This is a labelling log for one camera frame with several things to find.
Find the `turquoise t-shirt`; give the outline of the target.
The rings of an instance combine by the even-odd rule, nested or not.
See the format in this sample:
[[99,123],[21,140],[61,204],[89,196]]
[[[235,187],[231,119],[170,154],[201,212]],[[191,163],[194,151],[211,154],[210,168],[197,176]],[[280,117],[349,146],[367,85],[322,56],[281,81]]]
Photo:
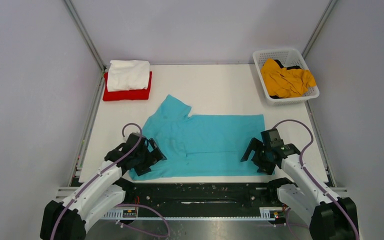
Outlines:
[[257,115],[203,115],[168,95],[145,122],[142,132],[152,138],[166,159],[138,175],[135,181],[174,177],[258,176],[258,167],[241,159],[253,138],[261,140],[265,119]]

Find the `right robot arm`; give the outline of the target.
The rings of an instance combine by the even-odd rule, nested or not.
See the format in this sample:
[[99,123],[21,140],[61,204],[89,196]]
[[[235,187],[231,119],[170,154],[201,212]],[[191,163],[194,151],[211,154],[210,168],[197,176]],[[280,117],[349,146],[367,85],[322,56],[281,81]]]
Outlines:
[[279,168],[288,176],[271,180],[265,198],[294,211],[308,226],[314,240],[358,240],[357,206],[317,178],[304,162],[304,151],[285,144],[276,128],[253,137],[241,158],[251,159],[259,173],[271,175]]

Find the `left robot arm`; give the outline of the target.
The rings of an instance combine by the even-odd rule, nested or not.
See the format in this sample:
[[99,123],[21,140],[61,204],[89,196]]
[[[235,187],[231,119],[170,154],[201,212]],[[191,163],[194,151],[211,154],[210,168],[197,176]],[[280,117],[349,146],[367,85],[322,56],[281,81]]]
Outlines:
[[139,176],[166,160],[153,138],[131,133],[109,151],[97,172],[62,201],[50,201],[43,213],[42,240],[83,240],[90,228],[115,206],[137,202],[134,184],[123,178],[132,170]]

